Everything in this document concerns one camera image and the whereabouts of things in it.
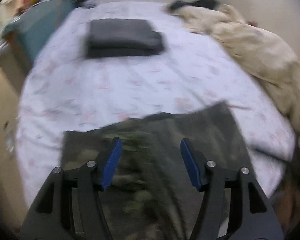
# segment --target patterned bed sheet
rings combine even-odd
[[[226,100],[242,135],[291,158],[295,135],[258,83],[208,35],[188,33],[161,3],[112,2],[77,8],[50,37],[28,75],[19,105],[16,155],[30,205],[60,164],[63,131],[87,131],[158,112],[190,113]],[[148,20],[166,51],[151,57],[85,59],[88,22]],[[283,167],[250,152],[267,196]]]

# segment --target metal screw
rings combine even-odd
[[[87,166],[88,167],[94,167],[96,165],[96,162],[95,161],[88,161],[87,162]]]
[[[243,173],[243,174],[249,174],[249,169],[248,168],[246,168],[246,167],[243,167],[243,168],[241,168],[241,172]]]
[[[214,161],[207,161],[207,165],[208,165],[208,167],[213,168],[216,166],[216,163]]]
[[[53,172],[54,174],[58,174],[58,173],[61,172],[61,168],[60,168],[60,167],[55,167],[55,168],[52,170],[52,172]]]

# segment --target camouflage fabric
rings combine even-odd
[[[62,167],[73,169],[94,159],[116,136],[122,139],[122,157],[112,185],[100,193],[114,239],[189,238],[203,193],[192,187],[180,154],[185,137],[224,168],[253,170],[225,103],[192,114],[159,113],[88,132],[68,131]]]

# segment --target crumpled blanket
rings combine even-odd
[[[294,51],[279,36],[248,25],[232,6],[218,11],[185,6],[173,15],[185,20],[193,33],[210,34],[241,67],[258,79],[278,110],[300,132],[300,63]]]
[[[242,135],[224,102],[192,114],[160,113],[87,132],[67,131],[61,166],[64,170],[80,167],[116,136],[122,139],[122,157],[112,185],[100,193],[114,239],[189,239],[203,193],[192,187],[183,163],[180,142],[184,137],[224,168],[245,166],[253,171]]]
[[[151,56],[163,50],[162,35],[139,19],[90,22],[87,57]]]

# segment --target blue gripper pad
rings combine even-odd
[[[185,163],[189,178],[191,180],[192,186],[194,186],[198,191],[202,187],[201,179],[200,179],[200,172],[199,167],[197,166],[190,147],[187,144],[186,139],[183,139],[180,143],[180,151],[183,162]]]
[[[106,190],[110,186],[115,169],[117,168],[120,156],[122,154],[121,139],[115,137],[111,143],[111,148],[107,153],[107,160],[103,163],[98,163],[98,170],[102,170],[100,186],[102,190]]]

